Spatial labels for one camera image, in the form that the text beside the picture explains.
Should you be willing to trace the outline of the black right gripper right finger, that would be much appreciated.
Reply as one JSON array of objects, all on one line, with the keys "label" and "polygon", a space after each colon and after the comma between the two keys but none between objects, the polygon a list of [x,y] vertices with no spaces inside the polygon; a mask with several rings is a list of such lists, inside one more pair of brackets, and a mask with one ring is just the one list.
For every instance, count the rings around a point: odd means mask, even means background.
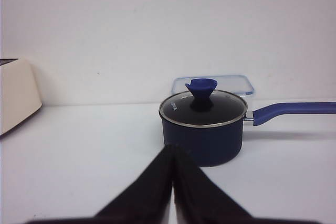
[{"label": "black right gripper right finger", "polygon": [[172,152],[178,223],[315,223],[254,217],[214,184],[181,148],[173,146]]}]

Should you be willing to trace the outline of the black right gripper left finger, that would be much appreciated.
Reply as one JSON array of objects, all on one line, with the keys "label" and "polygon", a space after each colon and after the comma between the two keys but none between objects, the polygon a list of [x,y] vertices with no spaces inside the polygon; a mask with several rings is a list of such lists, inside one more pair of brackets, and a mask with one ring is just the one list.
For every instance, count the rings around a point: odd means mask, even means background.
[{"label": "black right gripper left finger", "polygon": [[164,147],[129,187],[92,217],[29,223],[168,223],[174,153],[174,147]]}]

